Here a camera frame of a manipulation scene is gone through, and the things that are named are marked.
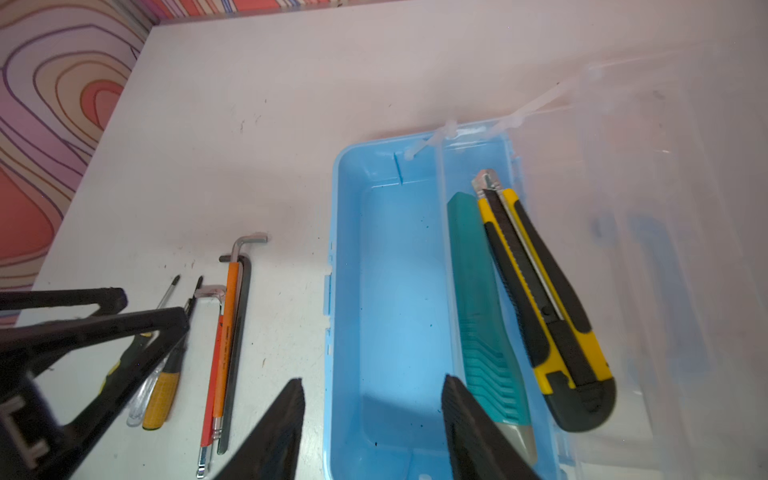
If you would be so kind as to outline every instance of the teal utility knife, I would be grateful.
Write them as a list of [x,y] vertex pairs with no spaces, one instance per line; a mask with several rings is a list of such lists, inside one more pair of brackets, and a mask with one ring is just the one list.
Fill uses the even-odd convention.
[[453,196],[448,225],[467,389],[533,465],[537,455],[528,397],[504,327],[494,260],[474,195]]

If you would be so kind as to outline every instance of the black rubber grip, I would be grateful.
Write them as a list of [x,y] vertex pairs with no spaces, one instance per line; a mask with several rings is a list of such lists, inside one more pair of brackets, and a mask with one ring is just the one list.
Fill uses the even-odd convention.
[[507,290],[507,295],[509,295],[509,299],[512,301],[512,305],[515,306],[515,311],[518,314],[518,325],[525,342],[528,358],[531,360],[532,366],[539,366],[549,357],[549,340],[547,340],[544,329],[541,328],[531,302],[527,300],[525,289],[522,283],[520,283],[518,274],[512,266],[512,261],[509,259],[502,239],[496,232],[496,227],[492,222],[485,223],[485,234],[488,236],[488,242],[491,244],[493,258],[496,261],[504,288]]
[[568,316],[571,317],[574,328],[581,333],[591,332],[592,325],[589,323],[587,313],[584,311],[584,307],[581,306],[581,302],[579,301],[574,288],[568,282],[563,271],[560,270],[557,262],[554,261],[552,254],[549,253],[549,249],[547,249],[544,241],[538,235],[533,223],[531,223],[531,219],[529,219],[528,215],[525,213],[525,208],[523,208],[520,200],[515,202],[514,209],[518,217],[520,217],[520,223],[522,223],[523,228],[525,228],[526,233],[528,233],[528,238],[531,239],[531,243],[533,243],[538,259],[544,266],[544,270],[547,271],[547,275],[549,275],[549,280],[552,282],[554,291],[558,293],[560,301],[568,312]]

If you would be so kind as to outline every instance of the yellow utility knife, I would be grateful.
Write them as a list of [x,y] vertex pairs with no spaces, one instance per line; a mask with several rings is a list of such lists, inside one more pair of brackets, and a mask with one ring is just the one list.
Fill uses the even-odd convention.
[[598,427],[613,411],[616,382],[576,292],[515,191],[503,189],[493,170],[482,170],[472,186],[536,381],[554,420],[566,432]]

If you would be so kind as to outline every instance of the transparent plastic box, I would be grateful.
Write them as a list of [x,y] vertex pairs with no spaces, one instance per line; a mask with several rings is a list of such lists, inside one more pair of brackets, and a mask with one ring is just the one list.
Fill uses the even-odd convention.
[[768,478],[766,61],[749,38],[591,65],[529,109],[435,134],[444,204],[509,142],[502,182],[616,379],[600,428],[549,422],[556,476]]
[[326,478],[450,478],[463,377],[447,203],[494,168],[617,383],[586,433],[548,414],[498,282],[546,480],[768,478],[768,41],[590,65],[506,118],[348,147],[326,280]]

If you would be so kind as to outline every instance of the blue plastic box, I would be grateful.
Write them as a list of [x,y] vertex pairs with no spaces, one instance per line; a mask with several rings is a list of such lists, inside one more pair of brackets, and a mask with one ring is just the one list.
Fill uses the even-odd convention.
[[[472,140],[488,124],[462,126],[462,142],[406,151],[432,134],[353,145],[333,172],[327,284],[324,463],[327,478],[449,480],[440,406],[446,374],[463,378],[455,319],[446,205],[494,168],[522,192],[505,135]],[[532,385],[542,478],[555,476],[551,420],[525,357],[506,294],[507,331]]]

